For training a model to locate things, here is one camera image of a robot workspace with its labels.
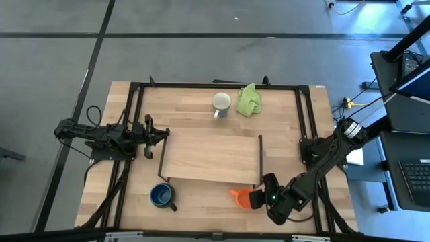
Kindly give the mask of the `dark blue mug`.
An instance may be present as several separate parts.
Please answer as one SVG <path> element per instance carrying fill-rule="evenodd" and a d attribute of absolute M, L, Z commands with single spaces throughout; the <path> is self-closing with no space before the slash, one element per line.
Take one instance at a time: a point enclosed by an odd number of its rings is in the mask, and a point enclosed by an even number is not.
<path fill-rule="evenodd" d="M 170 208 L 173 212 L 177 211 L 175 197 L 175 190 L 168 183 L 157 184 L 150 191 L 150 200 L 154 206 L 157 208 Z"/>

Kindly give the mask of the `grey furniture leg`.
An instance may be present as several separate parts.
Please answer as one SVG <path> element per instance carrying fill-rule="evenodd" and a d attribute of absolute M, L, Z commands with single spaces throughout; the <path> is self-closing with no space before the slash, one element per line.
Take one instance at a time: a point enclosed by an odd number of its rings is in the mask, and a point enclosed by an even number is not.
<path fill-rule="evenodd" d="M 11 151 L 9 149 L 0 147 L 0 161 L 6 158 L 14 159 L 16 161 L 24 161 L 26 156 L 16 153 L 14 151 Z"/>

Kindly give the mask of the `black diagonal pole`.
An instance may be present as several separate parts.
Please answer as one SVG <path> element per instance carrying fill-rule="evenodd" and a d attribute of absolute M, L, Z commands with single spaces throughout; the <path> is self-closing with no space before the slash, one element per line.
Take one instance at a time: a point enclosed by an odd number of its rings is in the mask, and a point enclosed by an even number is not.
<path fill-rule="evenodd" d="M 407 34 L 396 46 L 388 52 L 382 54 L 383 59 L 388 62 L 394 62 L 400 55 L 404 53 L 412 44 L 419 40 L 430 30 L 430 26 L 417 26 L 409 34 Z"/>

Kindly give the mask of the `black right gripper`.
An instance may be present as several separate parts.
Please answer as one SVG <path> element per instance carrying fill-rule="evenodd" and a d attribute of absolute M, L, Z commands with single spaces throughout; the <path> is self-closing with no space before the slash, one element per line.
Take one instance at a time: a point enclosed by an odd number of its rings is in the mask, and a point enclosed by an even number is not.
<path fill-rule="evenodd" d="M 257 210 L 266 204 L 268 217 L 275 224 L 283 225 L 293 209 L 293 203 L 286 189 L 278 184 L 274 173 L 264 175 L 263 183 L 264 191 L 258 189 L 249 192 L 250 207 Z"/>

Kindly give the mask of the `black aluminium table frame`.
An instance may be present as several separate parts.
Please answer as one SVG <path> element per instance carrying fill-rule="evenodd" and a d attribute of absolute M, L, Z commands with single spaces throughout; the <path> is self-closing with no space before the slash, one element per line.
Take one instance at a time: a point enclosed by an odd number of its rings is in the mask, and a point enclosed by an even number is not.
<path fill-rule="evenodd" d="M 135 93 L 129 82 L 114 81 L 105 102 L 103 122 L 116 120 L 126 106 L 140 105 L 142 114 L 150 114 L 157 128 L 169 128 L 182 134 L 217 134 L 226 137 L 259 135 L 263 138 L 263 170 L 273 172 L 287 183 L 305 171 L 299 140 L 302 137 L 326 137 L 333 130 L 327 91 L 323 86 L 258 85 L 263 110 L 252 118 L 231 112 L 226 120 L 209 118 L 210 96 L 224 91 L 237 96 L 236 83 L 147 83 Z M 293 212 L 282 226 L 270 221 L 263 209 L 243 211 L 234 205 L 230 186 L 215 181 L 173 179 L 178 211 L 154 207 L 149 198 L 158 176 L 161 148 L 153 158 L 137 154 L 131 162 L 128 179 L 104 214 L 101 225 L 121 229 L 163 232 L 215 233 L 317 233 L 339 230 L 325 205 L 317 211 L 306 206 Z"/>

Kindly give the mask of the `black power brick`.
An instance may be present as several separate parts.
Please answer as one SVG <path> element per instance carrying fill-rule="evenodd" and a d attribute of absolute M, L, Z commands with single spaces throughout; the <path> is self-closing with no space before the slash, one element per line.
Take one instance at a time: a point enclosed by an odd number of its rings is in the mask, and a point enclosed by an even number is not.
<path fill-rule="evenodd" d="M 403 54 L 398 64 L 399 78 L 402 79 L 404 76 L 414 71 L 420 64 L 421 64 L 421 61 L 416 55 Z"/>

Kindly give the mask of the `white paper sheet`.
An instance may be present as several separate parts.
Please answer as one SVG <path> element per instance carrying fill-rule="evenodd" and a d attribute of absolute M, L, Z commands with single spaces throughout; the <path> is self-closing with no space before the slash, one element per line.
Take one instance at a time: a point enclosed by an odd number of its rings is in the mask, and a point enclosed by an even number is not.
<path fill-rule="evenodd" d="M 346 160 L 348 164 L 359 166 L 364 165 L 363 149 L 360 148 L 353 150 L 352 152 L 350 152 L 350 154 L 346 156 Z"/>

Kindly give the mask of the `wooden shelf with black legs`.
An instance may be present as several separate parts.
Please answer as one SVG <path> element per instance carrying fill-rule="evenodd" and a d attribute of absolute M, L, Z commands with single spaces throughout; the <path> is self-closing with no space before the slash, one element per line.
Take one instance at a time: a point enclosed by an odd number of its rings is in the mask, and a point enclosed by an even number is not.
<path fill-rule="evenodd" d="M 161 151 L 158 176 L 209 182 L 262 184 L 263 137 L 171 134 Z"/>

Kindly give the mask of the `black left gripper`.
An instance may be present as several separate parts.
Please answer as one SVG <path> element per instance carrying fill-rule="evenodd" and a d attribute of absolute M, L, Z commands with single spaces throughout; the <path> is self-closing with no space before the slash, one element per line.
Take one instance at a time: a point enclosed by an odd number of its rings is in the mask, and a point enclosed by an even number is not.
<path fill-rule="evenodd" d="M 165 136 L 170 135 L 170 130 L 157 130 L 157 136 L 155 138 L 155 131 L 153 131 L 153 119 L 149 114 L 144 116 L 144 124 L 137 122 L 133 127 L 133 141 L 136 144 L 145 144 L 144 156 L 147 159 L 153 158 L 153 152 L 151 151 L 152 146 L 156 146 L 162 140 L 165 140 Z"/>

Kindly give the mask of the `black keyboard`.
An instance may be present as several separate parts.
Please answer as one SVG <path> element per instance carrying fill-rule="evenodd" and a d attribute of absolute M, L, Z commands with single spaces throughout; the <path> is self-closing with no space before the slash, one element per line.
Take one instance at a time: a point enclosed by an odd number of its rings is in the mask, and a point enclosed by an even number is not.
<path fill-rule="evenodd" d="M 407 159 L 398 163 L 413 203 L 430 208 L 430 159 Z"/>

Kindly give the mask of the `green microfibre cloth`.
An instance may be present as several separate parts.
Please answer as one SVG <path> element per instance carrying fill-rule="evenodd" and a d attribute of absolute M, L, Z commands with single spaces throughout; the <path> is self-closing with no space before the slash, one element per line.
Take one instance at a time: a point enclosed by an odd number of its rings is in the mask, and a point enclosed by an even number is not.
<path fill-rule="evenodd" d="M 262 111 L 261 96 L 256 92 L 256 84 L 249 84 L 239 90 L 236 110 L 247 118 Z"/>

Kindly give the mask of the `black desk with keyboard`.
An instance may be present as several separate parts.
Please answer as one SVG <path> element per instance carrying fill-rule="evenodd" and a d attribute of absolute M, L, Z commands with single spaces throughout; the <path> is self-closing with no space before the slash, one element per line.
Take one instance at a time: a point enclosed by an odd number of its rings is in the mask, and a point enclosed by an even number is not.
<path fill-rule="evenodd" d="M 403 159 L 430 159 L 430 134 L 381 131 L 379 138 L 380 152 L 385 157 L 382 166 L 390 177 L 394 204 L 403 210 L 430 212 L 430 206 L 413 202 L 399 165 Z"/>

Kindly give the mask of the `black desk with monitor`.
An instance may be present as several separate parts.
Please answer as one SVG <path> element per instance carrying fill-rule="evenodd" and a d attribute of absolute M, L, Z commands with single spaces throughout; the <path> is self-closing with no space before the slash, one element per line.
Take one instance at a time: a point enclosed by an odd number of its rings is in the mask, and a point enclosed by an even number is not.
<path fill-rule="evenodd" d="M 386 101 L 394 95 L 390 87 L 398 77 L 398 64 L 385 61 L 381 52 L 371 53 L 370 59 L 383 100 Z M 384 107 L 393 130 L 430 133 L 430 104 L 396 94 Z"/>

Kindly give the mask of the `large grey white mug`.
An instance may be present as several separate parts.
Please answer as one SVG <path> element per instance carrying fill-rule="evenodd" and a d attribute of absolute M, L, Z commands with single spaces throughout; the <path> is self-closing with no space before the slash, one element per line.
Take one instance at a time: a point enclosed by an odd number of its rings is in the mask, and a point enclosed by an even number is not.
<path fill-rule="evenodd" d="M 228 115 L 232 103 L 231 96 L 225 92 L 218 92 L 212 97 L 213 117 L 215 119 L 225 118 Z"/>

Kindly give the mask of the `small orange cup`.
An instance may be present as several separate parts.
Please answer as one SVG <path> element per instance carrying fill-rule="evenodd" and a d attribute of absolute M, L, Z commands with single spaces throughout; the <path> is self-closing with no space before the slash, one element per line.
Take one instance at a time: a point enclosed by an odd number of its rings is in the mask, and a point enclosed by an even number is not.
<path fill-rule="evenodd" d="M 251 202 L 249 194 L 253 191 L 252 188 L 243 188 L 240 190 L 229 190 L 230 194 L 234 196 L 234 201 L 239 208 L 250 210 Z"/>

